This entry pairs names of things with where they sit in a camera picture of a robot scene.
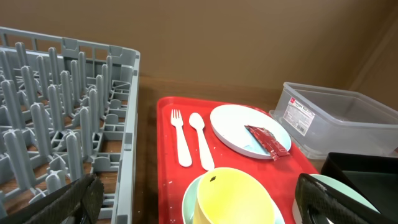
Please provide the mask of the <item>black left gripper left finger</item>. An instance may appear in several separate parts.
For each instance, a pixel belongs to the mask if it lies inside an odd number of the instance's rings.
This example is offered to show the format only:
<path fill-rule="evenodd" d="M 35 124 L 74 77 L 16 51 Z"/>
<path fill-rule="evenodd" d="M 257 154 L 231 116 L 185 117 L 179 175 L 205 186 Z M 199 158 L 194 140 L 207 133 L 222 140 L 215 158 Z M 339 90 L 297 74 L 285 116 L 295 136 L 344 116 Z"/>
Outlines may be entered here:
<path fill-rule="evenodd" d="M 1 219 L 1 224 L 96 223 L 104 200 L 104 185 L 94 174 L 58 189 L 18 212 Z"/>

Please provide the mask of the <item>red ketchup packet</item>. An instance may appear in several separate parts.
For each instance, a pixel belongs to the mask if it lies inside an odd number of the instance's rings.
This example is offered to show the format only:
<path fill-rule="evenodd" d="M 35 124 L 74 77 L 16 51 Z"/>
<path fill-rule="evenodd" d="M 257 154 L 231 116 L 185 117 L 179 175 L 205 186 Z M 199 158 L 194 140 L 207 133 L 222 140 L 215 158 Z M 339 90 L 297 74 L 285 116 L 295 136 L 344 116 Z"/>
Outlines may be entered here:
<path fill-rule="evenodd" d="M 250 125 L 245 125 L 245 128 L 254 136 L 256 141 L 268 151 L 273 160 L 276 161 L 281 157 L 290 156 L 288 150 L 286 150 L 267 129 Z"/>

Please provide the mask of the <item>yellow plastic cup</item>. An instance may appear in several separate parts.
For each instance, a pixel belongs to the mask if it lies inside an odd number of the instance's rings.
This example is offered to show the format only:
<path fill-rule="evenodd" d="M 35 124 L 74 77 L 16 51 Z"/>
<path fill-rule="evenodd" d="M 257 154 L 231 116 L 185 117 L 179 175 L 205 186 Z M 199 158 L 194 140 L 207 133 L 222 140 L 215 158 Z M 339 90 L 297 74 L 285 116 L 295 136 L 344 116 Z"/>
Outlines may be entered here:
<path fill-rule="evenodd" d="M 268 191 L 241 170 L 219 167 L 206 172 L 196 193 L 193 223 L 274 223 Z"/>

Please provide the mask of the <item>white plastic fork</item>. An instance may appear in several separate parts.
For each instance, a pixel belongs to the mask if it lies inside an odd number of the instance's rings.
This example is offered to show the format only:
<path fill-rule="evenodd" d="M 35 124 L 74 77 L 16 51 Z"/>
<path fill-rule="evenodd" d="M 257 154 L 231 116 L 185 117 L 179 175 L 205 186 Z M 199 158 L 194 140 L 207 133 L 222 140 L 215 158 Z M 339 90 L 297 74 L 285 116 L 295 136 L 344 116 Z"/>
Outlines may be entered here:
<path fill-rule="evenodd" d="M 180 110 L 173 109 L 170 122 L 176 129 L 178 162 L 183 167 L 192 165 L 192 158 L 183 131 L 183 119 Z"/>

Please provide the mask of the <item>white plastic spoon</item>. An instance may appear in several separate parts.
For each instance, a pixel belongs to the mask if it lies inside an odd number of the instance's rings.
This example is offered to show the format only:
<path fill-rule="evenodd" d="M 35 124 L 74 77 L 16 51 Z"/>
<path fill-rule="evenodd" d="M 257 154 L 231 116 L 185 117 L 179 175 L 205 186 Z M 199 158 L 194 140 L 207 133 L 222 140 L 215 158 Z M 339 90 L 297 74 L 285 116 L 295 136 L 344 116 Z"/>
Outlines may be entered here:
<path fill-rule="evenodd" d="M 211 156 L 210 148 L 203 132 L 203 129 L 205 127 L 203 118 L 198 113 L 192 113 L 189 117 L 189 123 L 191 127 L 193 127 L 197 131 L 198 147 L 202 168 L 207 171 L 213 170 L 215 168 L 215 163 Z"/>

